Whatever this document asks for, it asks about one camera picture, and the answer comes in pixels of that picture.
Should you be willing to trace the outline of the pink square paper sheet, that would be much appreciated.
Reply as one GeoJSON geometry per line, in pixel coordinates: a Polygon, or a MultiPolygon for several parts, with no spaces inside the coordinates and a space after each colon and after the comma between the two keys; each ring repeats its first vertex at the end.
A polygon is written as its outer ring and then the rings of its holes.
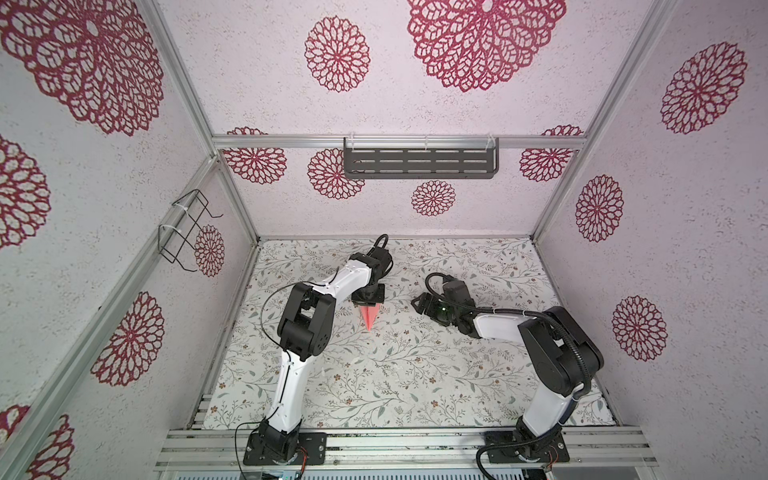
{"type": "Polygon", "coordinates": [[[364,325],[368,331],[371,331],[373,329],[375,320],[380,312],[381,304],[372,304],[372,305],[361,305],[359,307],[362,320],[364,322],[364,325]]]}

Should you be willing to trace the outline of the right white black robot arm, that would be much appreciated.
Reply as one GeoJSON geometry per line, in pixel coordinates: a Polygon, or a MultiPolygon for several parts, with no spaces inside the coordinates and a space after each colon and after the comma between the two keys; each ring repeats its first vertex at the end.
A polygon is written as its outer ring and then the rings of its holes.
{"type": "Polygon", "coordinates": [[[604,366],[600,350],[562,306],[543,312],[493,309],[445,300],[425,292],[411,301],[414,310],[464,335],[522,344],[538,378],[532,403],[516,426],[521,441],[535,447],[564,426],[579,401],[590,393],[604,366]]]}

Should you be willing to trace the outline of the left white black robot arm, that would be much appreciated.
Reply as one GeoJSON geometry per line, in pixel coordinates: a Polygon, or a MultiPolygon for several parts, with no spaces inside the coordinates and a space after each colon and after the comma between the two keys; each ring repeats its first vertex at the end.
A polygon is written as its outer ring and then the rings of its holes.
{"type": "Polygon", "coordinates": [[[371,329],[385,299],[381,280],[393,266],[384,247],[355,253],[330,278],[292,286],[277,335],[282,351],[276,397],[258,435],[272,451],[289,456],[298,444],[303,397],[313,360],[330,342],[337,307],[350,300],[371,329]]]}

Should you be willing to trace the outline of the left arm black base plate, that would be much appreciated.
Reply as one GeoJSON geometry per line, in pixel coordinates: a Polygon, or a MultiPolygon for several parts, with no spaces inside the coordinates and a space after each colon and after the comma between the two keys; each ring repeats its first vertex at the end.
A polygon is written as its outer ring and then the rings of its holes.
{"type": "Polygon", "coordinates": [[[270,447],[257,433],[252,433],[245,447],[242,463],[245,466],[316,466],[326,458],[328,435],[325,432],[299,432],[280,450],[270,447]]]}

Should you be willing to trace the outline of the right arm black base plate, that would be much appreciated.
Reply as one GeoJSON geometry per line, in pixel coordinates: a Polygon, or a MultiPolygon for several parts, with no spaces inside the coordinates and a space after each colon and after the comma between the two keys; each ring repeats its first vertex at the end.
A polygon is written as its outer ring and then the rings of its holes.
{"type": "Polygon", "coordinates": [[[560,429],[541,437],[529,437],[517,430],[493,430],[483,434],[492,464],[566,463],[570,461],[560,429]]]}

